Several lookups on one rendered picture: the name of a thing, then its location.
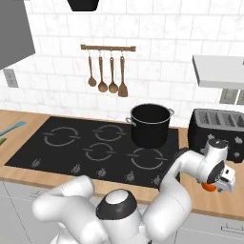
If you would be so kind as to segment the grey wall cupboard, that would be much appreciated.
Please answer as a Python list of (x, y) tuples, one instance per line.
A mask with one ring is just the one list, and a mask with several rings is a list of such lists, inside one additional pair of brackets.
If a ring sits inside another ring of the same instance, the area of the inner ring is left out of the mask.
[(0, 0), (0, 71), (33, 54), (24, 0)]

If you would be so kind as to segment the wooden utensil rail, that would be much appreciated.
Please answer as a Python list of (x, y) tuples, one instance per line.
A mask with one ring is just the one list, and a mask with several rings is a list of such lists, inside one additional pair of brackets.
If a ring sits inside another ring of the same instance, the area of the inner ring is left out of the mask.
[(135, 51), (136, 46), (120, 47), (120, 46), (95, 46), (95, 45), (80, 45), (81, 50), (95, 51)]

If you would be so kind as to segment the black and silver toaster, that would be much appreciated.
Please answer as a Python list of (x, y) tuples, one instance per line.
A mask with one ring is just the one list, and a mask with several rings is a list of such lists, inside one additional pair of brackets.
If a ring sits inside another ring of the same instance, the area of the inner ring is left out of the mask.
[(244, 113), (194, 109), (188, 128), (189, 148), (204, 153), (211, 138), (228, 142), (228, 161), (244, 162)]

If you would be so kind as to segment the orange squash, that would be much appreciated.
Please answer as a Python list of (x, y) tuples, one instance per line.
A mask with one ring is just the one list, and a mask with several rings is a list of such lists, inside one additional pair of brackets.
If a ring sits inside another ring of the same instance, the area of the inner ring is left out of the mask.
[(217, 189), (215, 185), (207, 184), (207, 183), (201, 183), (201, 186), (204, 190), (208, 192), (214, 192)]

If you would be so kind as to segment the large wooden spoon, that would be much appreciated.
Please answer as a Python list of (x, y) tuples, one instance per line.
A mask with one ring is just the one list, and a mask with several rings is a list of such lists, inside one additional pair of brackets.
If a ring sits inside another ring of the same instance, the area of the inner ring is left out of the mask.
[(113, 57), (110, 58), (110, 65), (111, 65), (111, 78), (112, 81), (109, 85), (109, 91), (111, 93), (117, 93), (118, 92), (118, 86), (114, 82), (114, 63), (113, 63)]
[(100, 92), (106, 92), (108, 90), (108, 86), (103, 80), (103, 58), (102, 58), (102, 56), (99, 56), (99, 70), (100, 70), (100, 83), (98, 84), (98, 90)]

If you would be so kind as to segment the grey drawer front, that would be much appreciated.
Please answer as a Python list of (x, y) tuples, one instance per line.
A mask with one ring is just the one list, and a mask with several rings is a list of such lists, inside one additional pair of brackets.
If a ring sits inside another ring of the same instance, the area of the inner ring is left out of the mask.
[(244, 244), (244, 234), (221, 231), (221, 226), (244, 229), (244, 221), (191, 213), (176, 235), (175, 244)]
[(6, 181), (2, 185), (27, 237), (21, 244), (51, 244), (60, 228), (57, 223), (42, 223), (34, 217), (31, 208), (36, 198), (30, 197), (30, 193), (47, 189)]

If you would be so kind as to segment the black cooking pot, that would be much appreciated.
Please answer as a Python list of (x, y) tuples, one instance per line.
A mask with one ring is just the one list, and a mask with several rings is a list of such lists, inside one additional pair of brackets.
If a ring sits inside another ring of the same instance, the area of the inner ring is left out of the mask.
[(173, 109), (157, 104), (140, 104), (131, 109), (126, 121), (131, 125), (133, 143), (145, 149), (162, 147), (168, 138)]

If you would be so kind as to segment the wooden hanging spatula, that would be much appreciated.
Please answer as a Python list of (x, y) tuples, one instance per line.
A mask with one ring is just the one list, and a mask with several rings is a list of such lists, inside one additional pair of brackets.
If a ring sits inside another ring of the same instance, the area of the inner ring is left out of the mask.
[(124, 58), (124, 56), (121, 56), (120, 57), (121, 84), (118, 89), (118, 95), (120, 97), (128, 96), (128, 88), (124, 82), (124, 69), (125, 69), (125, 58)]

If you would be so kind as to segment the blue spatula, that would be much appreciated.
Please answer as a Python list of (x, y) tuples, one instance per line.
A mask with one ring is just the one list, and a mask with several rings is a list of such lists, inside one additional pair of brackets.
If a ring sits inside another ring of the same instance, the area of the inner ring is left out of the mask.
[(24, 121), (17, 122), (15, 125), (11, 126), (10, 128), (0, 132), (0, 136), (2, 136), (2, 135), (6, 134), (6, 133), (8, 133), (14, 129), (20, 128), (24, 125), (26, 125), (26, 122), (24, 122)]

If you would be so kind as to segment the grey double wall socket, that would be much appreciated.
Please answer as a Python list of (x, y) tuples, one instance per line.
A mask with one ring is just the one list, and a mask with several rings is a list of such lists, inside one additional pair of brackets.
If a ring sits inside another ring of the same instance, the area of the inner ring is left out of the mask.
[(244, 105), (244, 90), (223, 89), (220, 104)]

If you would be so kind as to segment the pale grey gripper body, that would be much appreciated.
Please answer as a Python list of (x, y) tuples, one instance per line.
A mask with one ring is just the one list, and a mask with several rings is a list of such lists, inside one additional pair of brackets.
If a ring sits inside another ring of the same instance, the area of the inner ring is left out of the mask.
[(232, 193), (234, 191), (235, 181), (236, 181), (235, 177), (231, 179), (221, 177), (217, 182), (217, 190), (219, 192), (227, 191), (229, 193)]

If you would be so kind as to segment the black range hood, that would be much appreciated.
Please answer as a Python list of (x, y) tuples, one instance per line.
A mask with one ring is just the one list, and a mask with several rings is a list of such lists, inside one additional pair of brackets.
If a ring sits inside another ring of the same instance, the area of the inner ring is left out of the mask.
[(99, 0), (67, 0), (72, 11), (95, 11)]

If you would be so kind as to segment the small wooden spoon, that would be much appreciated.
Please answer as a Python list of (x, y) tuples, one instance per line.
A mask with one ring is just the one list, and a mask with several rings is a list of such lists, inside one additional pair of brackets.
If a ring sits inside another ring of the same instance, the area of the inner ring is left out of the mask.
[(89, 57), (89, 67), (90, 67), (90, 78), (89, 78), (88, 83), (91, 87), (95, 87), (96, 86), (96, 80), (92, 76), (92, 58), (91, 57)]

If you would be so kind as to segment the black glass hob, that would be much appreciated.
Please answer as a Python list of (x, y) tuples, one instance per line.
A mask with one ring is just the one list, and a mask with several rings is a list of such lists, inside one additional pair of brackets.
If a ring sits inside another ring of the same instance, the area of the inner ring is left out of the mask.
[(163, 147), (142, 149), (128, 124), (52, 116), (7, 164), (155, 188), (178, 150), (177, 129), (168, 130)]

